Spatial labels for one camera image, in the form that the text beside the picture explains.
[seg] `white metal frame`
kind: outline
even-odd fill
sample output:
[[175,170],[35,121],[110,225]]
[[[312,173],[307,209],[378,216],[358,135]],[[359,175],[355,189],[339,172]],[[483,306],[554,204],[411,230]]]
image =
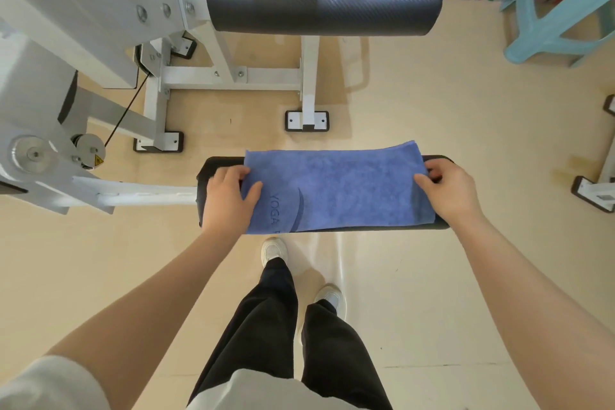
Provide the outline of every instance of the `white metal frame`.
[[[615,100],[610,100],[607,104],[607,111],[615,115]],[[598,182],[594,183],[579,176],[573,185],[573,194],[604,212],[615,212],[615,139],[613,139]]]
[[[233,64],[206,0],[2,1],[0,183],[26,191],[16,197],[32,204],[61,214],[81,205],[112,213],[121,204],[194,204],[196,188],[103,181],[83,167],[73,138],[86,133],[88,120],[112,129],[123,107],[78,88],[68,117],[57,120],[76,70],[103,87],[135,88],[138,67],[126,55],[134,46],[141,46],[138,60],[151,75],[144,113],[128,111],[118,133],[134,137],[137,150],[177,150],[178,134],[165,130],[171,89],[299,91],[302,124],[318,122],[318,37],[302,38],[296,69],[248,68]],[[190,48],[184,31],[207,48],[213,67],[170,66],[172,51]],[[41,143],[28,150],[45,163],[36,171],[16,158],[29,137]]]

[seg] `person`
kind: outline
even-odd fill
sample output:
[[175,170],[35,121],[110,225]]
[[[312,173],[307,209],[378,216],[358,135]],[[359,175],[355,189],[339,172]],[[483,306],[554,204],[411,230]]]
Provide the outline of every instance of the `person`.
[[[489,223],[470,175],[448,160],[426,166],[429,177],[414,179],[459,238],[504,345],[538,405],[615,408],[613,333]],[[219,169],[207,185],[199,237],[0,388],[0,409],[130,409],[216,267],[248,228],[262,187],[255,184],[242,199],[239,181],[249,171]],[[326,286],[307,308],[303,377],[292,379],[297,298],[287,256],[279,239],[263,246],[260,282],[222,334],[188,408],[390,409],[368,351],[344,321],[344,296],[335,286]]]

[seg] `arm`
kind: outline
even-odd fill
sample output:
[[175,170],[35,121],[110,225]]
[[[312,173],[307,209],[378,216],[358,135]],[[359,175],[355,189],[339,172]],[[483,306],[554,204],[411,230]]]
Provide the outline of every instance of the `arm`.
[[544,410],[615,407],[615,336],[536,269],[483,215],[473,178],[448,160],[416,175],[459,238],[521,377]]
[[262,184],[242,200],[250,169],[220,168],[207,184],[202,234],[144,283],[51,348],[87,368],[112,410],[132,408],[207,281],[250,224]]

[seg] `towel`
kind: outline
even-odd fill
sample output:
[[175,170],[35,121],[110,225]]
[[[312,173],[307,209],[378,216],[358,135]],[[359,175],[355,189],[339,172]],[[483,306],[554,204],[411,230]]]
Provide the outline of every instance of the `towel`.
[[414,141],[364,151],[263,151],[245,154],[242,185],[263,182],[248,234],[342,227],[430,224],[435,212],[414,174],[427,175]]

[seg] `forearm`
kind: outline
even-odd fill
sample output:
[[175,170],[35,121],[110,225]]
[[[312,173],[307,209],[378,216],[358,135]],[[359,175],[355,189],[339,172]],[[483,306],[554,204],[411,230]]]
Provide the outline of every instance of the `forearm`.
[[482,216],[451,224],[511,358],[542,409],[615,407],[615,337]]
[[203,233],[177,258],[66,336],[48,355],[101,383],[112,410],[130,409],[236,237]]

